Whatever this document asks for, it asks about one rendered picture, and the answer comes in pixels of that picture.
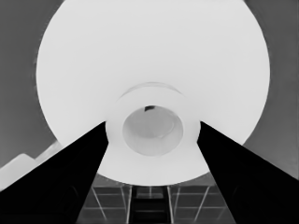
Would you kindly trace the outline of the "large thick white disc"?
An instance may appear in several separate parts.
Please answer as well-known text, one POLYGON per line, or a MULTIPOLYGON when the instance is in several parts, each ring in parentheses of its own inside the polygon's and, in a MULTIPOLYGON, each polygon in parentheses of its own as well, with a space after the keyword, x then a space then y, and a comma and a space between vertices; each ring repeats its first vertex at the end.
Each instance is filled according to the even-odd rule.
POLYGON ((245 143, 269 84, 263 33, 243 0, 64 0, 36 60, 39 103, 58 142, 104 124, 99 174, 139 186, 205 175, 202 125, 245 143), (171 111, 181 131, 134 150, 124 122, 148 105, 171 111))

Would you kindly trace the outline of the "small white T-shaped piece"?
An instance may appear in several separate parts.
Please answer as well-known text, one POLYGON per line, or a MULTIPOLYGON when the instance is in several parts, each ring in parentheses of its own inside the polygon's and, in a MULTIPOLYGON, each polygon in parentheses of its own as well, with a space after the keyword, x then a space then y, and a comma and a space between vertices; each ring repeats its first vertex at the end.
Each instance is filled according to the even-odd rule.
POLYGON ((27 154, 20 154, 9 163, 0 168, 0 191, 6 189, 14 182, 34 170, 38 165, 57 154, 64 147, 58 142, 54 142, 36 159, 27 154))

